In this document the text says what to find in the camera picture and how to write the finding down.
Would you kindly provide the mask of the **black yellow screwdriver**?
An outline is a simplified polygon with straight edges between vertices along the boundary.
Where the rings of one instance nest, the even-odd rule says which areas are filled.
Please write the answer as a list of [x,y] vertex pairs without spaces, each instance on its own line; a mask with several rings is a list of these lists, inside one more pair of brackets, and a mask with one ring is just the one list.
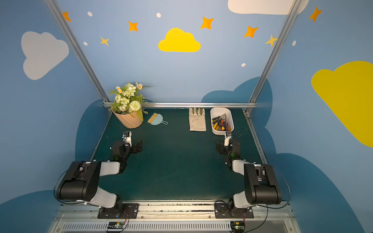
[[220,127],[220,123],[221,123],[221,116],[217,116],[215,118],[212,119],[212,128],[217,130],[217,128]]

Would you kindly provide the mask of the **white plastic storage box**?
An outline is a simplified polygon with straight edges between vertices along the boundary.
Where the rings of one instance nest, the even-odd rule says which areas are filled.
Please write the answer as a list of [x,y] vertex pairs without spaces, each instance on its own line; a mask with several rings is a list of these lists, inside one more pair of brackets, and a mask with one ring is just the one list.
[[225,136],[234,130],[232,113],[228,108],[215,107],[210,110],[212,132],[215,135]]

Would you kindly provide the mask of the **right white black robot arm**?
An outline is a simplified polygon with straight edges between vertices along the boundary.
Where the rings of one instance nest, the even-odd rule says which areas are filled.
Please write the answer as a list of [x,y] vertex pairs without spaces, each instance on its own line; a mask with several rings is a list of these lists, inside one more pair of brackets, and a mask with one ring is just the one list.
[[244,190],[233,195],[230,199],[231,207],[244,209],[256,205],[262,207],[267,205],[270,209],[271,205],[280,204],[283,199],[276,173],[281,176],[287,186],[288,200],[286,204],[289,204],[291,189],[285,177],[270,164],[256,164],[243,160],[240,148],[240,143],[233,139],[231,132],[225,133],[224,141],[216,145],[216,150],[225,155],[227,167],[244,177]]

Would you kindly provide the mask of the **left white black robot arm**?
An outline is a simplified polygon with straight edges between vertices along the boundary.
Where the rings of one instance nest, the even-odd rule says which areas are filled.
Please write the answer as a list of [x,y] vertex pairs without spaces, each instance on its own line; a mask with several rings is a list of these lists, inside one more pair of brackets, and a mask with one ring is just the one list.
[[54,197],[63,204],[89,204],[104,209],[121,209],[117,194],[99,187],[101,177],[124,172],[132,154],[142,152],[142,141],[132,142],[132,132],[125,131],[122,140],[111,146],[108,161],[74,161],[57,179]]

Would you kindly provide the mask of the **orange black screwdriver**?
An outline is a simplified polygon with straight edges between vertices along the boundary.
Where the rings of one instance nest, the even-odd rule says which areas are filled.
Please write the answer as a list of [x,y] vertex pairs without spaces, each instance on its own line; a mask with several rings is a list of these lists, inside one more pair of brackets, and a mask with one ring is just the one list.
[[231,126],[226,118],[221,119],[220,127],[217,128],[217,131],[231,131]]

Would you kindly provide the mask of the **tan flower pot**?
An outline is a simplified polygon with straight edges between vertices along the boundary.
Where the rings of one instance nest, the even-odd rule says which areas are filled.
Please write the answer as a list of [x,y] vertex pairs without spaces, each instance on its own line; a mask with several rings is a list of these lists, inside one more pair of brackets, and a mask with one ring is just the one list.
[[112,112],[118,118],[118,120],[128,129],[137,128],[144,121],[142,109],[131,113],[118,113],[116,110],[112,110]]

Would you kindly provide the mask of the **beige work glove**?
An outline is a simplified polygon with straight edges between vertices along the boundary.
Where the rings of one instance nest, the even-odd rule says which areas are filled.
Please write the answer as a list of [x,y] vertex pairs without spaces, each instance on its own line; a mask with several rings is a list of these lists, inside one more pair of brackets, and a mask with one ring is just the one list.
[[206,112],[204,108],[189,109],[189,126],[190,131],[205,132],[206,127]]

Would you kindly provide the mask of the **white green artificial flowers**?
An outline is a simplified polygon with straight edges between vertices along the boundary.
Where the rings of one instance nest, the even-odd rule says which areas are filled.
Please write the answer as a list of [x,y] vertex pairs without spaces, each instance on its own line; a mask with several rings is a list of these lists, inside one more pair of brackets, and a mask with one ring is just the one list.
[[111,104],[111,111],[121,115],[148,114],[143,109],[146,98],[140,93],[144,88],[141,83],[128,83],[122,87],[117,86],[115,90],[111,90],[109,94],[115,95],[114,102]]

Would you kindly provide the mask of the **right small circuit board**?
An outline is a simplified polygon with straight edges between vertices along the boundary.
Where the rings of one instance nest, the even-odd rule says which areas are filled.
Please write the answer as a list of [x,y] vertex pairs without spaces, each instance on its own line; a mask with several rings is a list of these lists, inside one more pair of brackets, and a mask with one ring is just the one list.
[[244,233],[245,223],[242,221],[231,221],[230,222],[230,233]]

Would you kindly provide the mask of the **small circuit board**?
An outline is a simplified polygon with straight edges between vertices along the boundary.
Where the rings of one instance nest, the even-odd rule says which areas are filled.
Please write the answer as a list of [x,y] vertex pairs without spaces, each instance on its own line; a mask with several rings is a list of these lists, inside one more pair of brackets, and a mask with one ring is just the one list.
[[230,222],[230,233],[244,233],[245,223],[242,221],[231,221]]
[[107,231],[122,231],[124,229],[125,223],[121,222],[109,222],[107,225]]

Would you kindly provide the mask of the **left small circuit board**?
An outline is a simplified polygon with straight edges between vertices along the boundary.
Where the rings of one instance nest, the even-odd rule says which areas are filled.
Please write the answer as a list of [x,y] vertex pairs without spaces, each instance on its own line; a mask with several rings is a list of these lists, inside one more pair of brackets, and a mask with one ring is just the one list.
[[109,222],[107,225],[107,231],[122,231],[124,229],[125,223],[121,222]]

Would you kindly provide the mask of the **horizontal aluminium frame rail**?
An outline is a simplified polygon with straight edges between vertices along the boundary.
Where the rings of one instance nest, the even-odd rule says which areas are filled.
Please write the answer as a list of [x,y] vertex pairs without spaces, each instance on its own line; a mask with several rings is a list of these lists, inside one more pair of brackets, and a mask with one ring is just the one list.
[[143,103],[143,108],[255,108],[255,103]]

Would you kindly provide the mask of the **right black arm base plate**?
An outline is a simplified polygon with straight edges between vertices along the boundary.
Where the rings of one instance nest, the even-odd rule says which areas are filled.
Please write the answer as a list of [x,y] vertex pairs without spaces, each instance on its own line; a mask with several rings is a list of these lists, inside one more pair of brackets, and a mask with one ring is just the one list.
[[248,208],[235,208],[234,206],[223,203],[214,203],[215,218],[254,218],[252,209]]

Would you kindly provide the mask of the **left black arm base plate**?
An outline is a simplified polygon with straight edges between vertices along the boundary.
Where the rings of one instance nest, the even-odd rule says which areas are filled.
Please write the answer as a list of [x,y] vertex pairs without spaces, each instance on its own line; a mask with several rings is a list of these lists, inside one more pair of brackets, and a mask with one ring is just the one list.
[[98,219],[136,219],[139,212],[138,203],[122,203],[113,208],[100,208]]

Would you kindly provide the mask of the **front aluminium mounting rail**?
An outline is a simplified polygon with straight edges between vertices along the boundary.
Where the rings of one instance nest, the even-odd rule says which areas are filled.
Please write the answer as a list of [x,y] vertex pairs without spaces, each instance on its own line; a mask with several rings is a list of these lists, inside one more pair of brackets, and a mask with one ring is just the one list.
[[[98,207],[62,205],[50,233],[230,233],[231,221],[245,223],[249,233],[299,233],[301,230],[289,205],[251,207],[254,218],[215,218],[214,203],[227,200],[132,201],[138,203],[136,219],[98,219]],[[122,231],[107,231],[109,222],[125,223]]]

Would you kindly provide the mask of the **right aluminium frame post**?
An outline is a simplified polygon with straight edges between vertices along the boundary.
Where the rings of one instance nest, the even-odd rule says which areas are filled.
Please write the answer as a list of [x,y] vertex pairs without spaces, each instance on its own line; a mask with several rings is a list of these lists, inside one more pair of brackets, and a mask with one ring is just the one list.
[[249,103],[252,103],[252,104],[255,104],[256,103],[256,100],[257,98],[259,97],[259,94],[268,78],[268,76],[270,75],[270,72],[280,54],[280,51],[284,45],[284,42],[298,16],[298,10],[300,9],[300,6],[302,4],[303,1],[301,0],[296,0],[292,3],[291,7],[290,7],[290,11],[283,23],[283,26],[280,30],[280,33],[278,35],[278,39],[276,40],[275,42],[275,45],[270,53],[270,56],[267,60],[267,63],[265,65],[265,68],[253,90],[253,93],[250,97],[250,100],[249,100]]

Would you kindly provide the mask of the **aluminium frame post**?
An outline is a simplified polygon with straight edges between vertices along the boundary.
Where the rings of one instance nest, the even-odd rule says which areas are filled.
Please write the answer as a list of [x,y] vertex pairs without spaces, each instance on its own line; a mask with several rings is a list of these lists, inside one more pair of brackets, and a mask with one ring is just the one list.
[[77,55],[80,63],[82,64],[84,70],[86,71],[88,77],[90,78],[91,82],[95,86],[98,94],[100,95],[101,99],[104,103],[110,102],[108,95],[106,94],[102,84],[100,83],[96,73],[94,72],[91,64],[89,63],[86,55],[84,54],[82,47],[80,46],[76,36],[74,35],[71,27],[69,26],[69,22],[65,19],[61,8],[59,7],[57,1],[55,0],[45,0],[45,4],[47,5],[49,11],[53,15],[54,19],[56,20],[57,24],[59,25],[60,29],[64,33],[67,41],[70,43],[73,51]]
[[278,35],[278,39],[276,40],[275,42],[275,45],[270,53],[270,56],[267,60],[267,63],[265,65],[265,68],[253,90],[253,93],[250,97],[250,100],[249,100],[249,103],[252,103],[252,104],[255,104],[256,103],[256,100],[257,98],[259,97],[259,94],[268,78],[268,76],[270,75],[270,72],[280,54],[280,51],[284,45],[284,42],[298,16],[298,10],[300,9],[300,6],[302,4],[303,1],[301,0],[296,0],[292,3],[291,7],[290,7],[290,11],[283,23],[283,26],[280,30],[280,33]]

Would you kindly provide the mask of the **left aluminium frame post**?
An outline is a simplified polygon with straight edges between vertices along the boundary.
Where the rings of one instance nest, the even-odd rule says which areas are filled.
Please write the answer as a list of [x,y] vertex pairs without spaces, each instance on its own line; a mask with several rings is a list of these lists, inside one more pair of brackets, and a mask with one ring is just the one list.
[[54,19],[56,20],[57,24],[59,25],[60,29],[64,33],[67,41],[70,43],[73,51],[77,55],[80,63],[82,64],[84,70],[86,71],[88,77],[90,78],[91,82],[95,86],[98,94],[100,95],[101,99],[104,103],[110,102],[108,95],[106,94],[102,84],[100,83],[96,73],[94,72],[91,64],[89,63],[86,55],[84,54],[82,47],[80,46],[76,36],[74,35],[71,27],[69,26],[69,22],[65,19],[61,8],[59,7],[57,1],[55,0],[45,0],[45,4],[47,5],[49,11],[53,15]]

